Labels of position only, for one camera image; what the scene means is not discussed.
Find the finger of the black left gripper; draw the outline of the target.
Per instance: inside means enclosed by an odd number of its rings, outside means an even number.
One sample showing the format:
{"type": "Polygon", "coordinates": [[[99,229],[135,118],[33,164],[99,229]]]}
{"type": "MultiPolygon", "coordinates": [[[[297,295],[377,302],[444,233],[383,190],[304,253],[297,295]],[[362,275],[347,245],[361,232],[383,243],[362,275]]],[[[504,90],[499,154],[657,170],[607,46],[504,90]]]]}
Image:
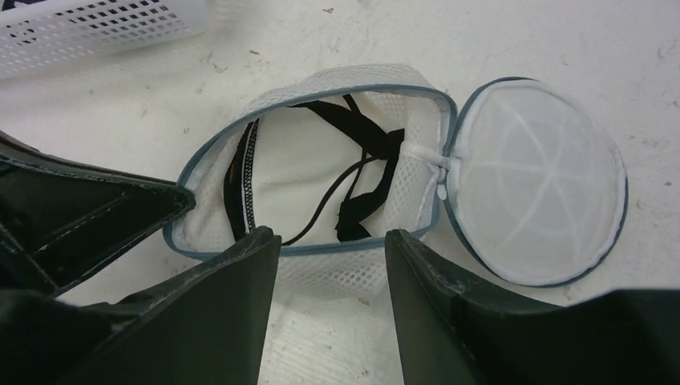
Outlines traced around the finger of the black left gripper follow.
{"type": "Polygon", "coordinates": [[[193,209],[188,189],[1,134],[1,287],[59,296],[193,209]]]}

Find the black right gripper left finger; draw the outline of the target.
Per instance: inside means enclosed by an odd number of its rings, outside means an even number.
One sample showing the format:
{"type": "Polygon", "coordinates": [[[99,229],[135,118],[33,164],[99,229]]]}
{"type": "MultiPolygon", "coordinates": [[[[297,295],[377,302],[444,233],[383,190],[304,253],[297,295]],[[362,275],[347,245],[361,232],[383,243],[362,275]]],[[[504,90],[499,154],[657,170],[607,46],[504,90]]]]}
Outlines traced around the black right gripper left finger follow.
{"type": "Polygon", "coordinates": [[[260,227],[117,303],[1,292],[4,384],[255,384],[281,238],[260,227]]]}

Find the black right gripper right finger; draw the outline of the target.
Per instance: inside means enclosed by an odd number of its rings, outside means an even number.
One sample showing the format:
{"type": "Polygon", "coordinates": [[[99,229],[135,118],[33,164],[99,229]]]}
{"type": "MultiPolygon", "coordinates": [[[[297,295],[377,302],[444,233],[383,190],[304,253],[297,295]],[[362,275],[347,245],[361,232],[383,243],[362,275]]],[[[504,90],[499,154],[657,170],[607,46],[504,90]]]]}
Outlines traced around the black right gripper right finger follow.
{"type": "Polygon", "coordinates": [[[506,290],[412,237],[385,238],[407,384],[676,384],[679,292],[623,289],[571,306],[506,290]]]}

